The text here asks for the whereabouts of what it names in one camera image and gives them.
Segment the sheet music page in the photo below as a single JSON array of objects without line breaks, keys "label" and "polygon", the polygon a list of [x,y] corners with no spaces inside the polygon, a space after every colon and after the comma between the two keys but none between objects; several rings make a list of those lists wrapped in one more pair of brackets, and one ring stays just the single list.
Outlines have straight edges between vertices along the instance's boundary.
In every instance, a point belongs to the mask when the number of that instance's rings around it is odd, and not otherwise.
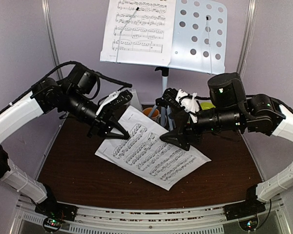
[{"label": "sheet music page", "polygon": [[174,0],[111,0],[100,60],[168,66],[175,8]]},{"label": "sheet music page", "polygon": [[194,147],[185,151],[165,143],[165,128],[129,106],[119,119],[129,132],[128,140],[105,139],[95,155],[165,189],[171,187],[210,159]]}]

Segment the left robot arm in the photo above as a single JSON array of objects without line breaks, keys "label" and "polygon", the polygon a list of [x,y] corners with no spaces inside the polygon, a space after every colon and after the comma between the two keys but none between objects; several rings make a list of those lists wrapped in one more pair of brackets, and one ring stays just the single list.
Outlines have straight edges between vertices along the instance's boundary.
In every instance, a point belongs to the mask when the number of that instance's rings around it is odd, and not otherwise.
[{"label": "left robot arm", "polygon": [[54,80],[51,73],[0,111],[0,181],[27,196],[38,212],[59,219],[64,210],[51,188],[20,169],[2,144],[21,128],[53,110],[71,114],[87,124],[88,137],[129,139],[127,130],[114,112],[132,99],[132,85],[87,68],[77,61],[64,62],[72,70],[67,77]]}]

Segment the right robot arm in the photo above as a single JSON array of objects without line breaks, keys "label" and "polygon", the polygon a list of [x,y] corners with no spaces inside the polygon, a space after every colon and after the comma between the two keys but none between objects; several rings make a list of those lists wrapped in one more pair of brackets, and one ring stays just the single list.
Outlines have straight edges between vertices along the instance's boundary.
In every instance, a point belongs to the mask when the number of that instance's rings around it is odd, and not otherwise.
[{"label": "right robot arm", "polygon": [[[208,80],[209,100],[213,108],[202,110],[201,98],[183,90],[168,88],[163,100],[188,113],[183,124],[163,135],[163,142],[188,151],[204,133],[222,131],[256,132],[282,137],[293,142],[293,109],[265,94],[246,95],[238,73],[223,73]],[[293,161],[272,178],[247,189],[246,200],[224,207],[227,220],[265,211],[266,203],[293,186]]]}]

